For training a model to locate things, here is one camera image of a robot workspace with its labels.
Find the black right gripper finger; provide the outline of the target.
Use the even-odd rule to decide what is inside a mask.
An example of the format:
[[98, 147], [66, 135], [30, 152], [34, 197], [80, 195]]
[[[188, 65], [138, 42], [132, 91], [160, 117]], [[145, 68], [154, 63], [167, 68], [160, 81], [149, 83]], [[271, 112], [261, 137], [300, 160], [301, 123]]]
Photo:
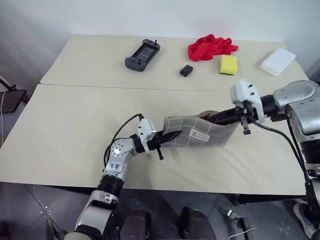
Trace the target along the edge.
[[238, 120], [236, 108], [227, 109], [210, 117], [211, 120]]
[[214, 117], [214, 123], [217, 125], [228, 125], [239, 121], [238, 115], [218, 115]]

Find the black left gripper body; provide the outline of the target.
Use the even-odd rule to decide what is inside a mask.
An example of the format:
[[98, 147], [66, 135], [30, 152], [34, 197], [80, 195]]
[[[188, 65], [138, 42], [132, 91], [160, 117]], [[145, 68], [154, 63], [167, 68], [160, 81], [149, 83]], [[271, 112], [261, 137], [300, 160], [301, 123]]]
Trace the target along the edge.
[[163, 154], [161, 152], [161, 144], [162, 144], [162, 137], [161, 136], [154, 136], [154, 138], [152, 140], [147, 141], [148, 149], [150, 151], [156, 150], [160, 161], [162, 161], [164, 159]]

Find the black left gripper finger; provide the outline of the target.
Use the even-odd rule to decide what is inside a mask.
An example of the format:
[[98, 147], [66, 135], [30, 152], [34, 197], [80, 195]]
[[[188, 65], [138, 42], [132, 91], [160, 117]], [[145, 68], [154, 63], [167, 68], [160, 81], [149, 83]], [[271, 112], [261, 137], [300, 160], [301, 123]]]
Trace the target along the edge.
[[172, 137], [178, 137], [181, 133], [182, 133], [181, 130], [168, 132], [168, 133], [166, 133], [166, 134], [163, 134], [163, 135], [160, 137], [160, 140], [161, 140], [161, 141], [168, 141], [168, 140], [169, 140], [170, 138], [172, 138]]
[[162, 143], [161, 145], [162, 146], [175, 146], [176, 145], [176, 138], [177, 138], [177, 136], [171, 137], [168, 141]]

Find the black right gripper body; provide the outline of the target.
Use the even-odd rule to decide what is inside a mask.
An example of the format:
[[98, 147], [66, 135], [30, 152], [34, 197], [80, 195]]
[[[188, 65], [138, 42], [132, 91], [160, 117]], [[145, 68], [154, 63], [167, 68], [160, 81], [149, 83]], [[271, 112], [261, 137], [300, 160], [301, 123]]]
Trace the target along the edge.
[[249, 129], [249, 124], [252, 122], [252, 118], [254, 116], [252, 104], [245, 100], [242, 102], [242, 106], [236, 107], [236, 112], [243, 128], [243, 134], [250, 135], [251, 130]]

